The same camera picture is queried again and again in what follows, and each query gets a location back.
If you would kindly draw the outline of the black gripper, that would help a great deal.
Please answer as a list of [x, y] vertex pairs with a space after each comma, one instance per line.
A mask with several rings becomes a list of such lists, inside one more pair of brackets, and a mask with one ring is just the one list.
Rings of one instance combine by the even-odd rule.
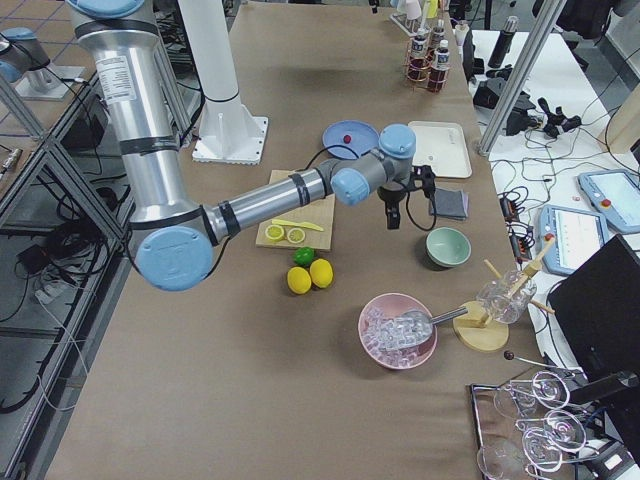
[[386, 228], [399, 228], [401, 220], [399, 204], [407, 195], [406, 188], [402, 184], [392, 183], [380, 186], [377, 189], [377, 195], [385, 205]]

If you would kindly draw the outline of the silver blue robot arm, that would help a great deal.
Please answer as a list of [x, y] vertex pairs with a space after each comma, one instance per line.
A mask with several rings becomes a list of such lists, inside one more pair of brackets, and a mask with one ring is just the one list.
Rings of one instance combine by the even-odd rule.
[[[380, 187], [409, 182], [416, 136], [392, 124], [358, 159], [329, 159], [215, 206], [191, 200], [157, 61], [162, 39], [152, 3], [73, 1], [69, 8], [76, 39], [95, 61], [134, 196], [133, 264], [155, 287], [184, 291], [205, 280], [225, 241], [248, 227], [327, 196], [354, 205]], [[183, 1], [179, 9], [205, 102], [199, 157], [258, 163], [268, 122], [241, 102], [223, 7]]]

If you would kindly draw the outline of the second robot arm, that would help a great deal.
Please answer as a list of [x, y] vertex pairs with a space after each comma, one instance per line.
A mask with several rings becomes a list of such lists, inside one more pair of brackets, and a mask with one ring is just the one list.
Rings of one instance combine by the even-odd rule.
[[57, 100], [66, 95], [66, 81], [84, 72], [82, 66], [56, 65], [33, 31], [26, 27], [1, 32], [1, 76], [28, 100]]

